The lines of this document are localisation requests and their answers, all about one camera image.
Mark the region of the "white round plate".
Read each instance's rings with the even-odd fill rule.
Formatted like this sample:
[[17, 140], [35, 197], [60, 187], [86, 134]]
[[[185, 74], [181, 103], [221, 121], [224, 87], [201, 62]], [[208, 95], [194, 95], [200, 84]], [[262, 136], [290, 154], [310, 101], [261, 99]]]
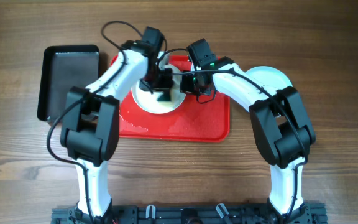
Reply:
[[180, 92], [180, 76], [173, 76], [173, 87], [169, 91], [172, 100], [170, 102], [158, 102], [157, 98], [162, 94], [162, 91], [155, 91], [153, 93], [143, 91], [139, 88], [138, 81], [132, 88], [132, 97], [136, 104], [144, 111], [152, 114], [165, 114], [177, 109], [185, 100], [186, 95]]

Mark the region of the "light green plate front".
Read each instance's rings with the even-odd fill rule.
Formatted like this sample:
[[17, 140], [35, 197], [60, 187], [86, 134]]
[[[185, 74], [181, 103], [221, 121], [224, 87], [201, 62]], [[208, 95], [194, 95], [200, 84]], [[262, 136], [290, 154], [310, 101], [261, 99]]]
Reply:
[[253, 67], [246, 71], [246, 74], [252, 77], [260, 86], [274, 87], [279, 90], [293, 86], [290, 79], [283, 72], [273, 67]]

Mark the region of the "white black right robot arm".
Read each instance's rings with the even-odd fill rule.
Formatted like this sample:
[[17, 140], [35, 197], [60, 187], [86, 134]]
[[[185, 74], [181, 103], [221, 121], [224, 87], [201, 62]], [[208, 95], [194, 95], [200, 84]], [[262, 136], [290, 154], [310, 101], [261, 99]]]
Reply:
[[257, 149], [270, 164], [269, 203], [289, 220], [303, 204], [302, 169], [316, 141], [299, 92], [276, 68], [257, 66], [245, 72], [228, 57], [212, 61], [206, 68], [192, 64], [191, 71], [206, 71], [216, 91], [249, 112]]

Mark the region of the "yellow green sponge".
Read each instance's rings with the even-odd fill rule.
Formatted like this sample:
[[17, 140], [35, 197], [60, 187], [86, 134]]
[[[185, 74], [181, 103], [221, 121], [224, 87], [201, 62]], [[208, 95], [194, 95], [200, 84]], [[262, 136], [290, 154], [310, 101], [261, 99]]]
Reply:
[[157, 98], [158, 102], [170, 102], [172, 100], [169, 91], [163, 91], [162, 94]]

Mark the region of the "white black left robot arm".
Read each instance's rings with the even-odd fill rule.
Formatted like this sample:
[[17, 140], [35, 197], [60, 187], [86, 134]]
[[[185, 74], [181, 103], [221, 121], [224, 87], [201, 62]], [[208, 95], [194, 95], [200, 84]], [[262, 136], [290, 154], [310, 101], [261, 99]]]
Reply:
[[67, 149], [67, 163], [77, 169], [80, 200], [75, 212], [81, 222], [112, 220], [107, 165], [119, 141], [120, 103], [133, 85], [156, 73], [163, 41], [128, 40], [103, 75], [67, 94], [60, 142]]

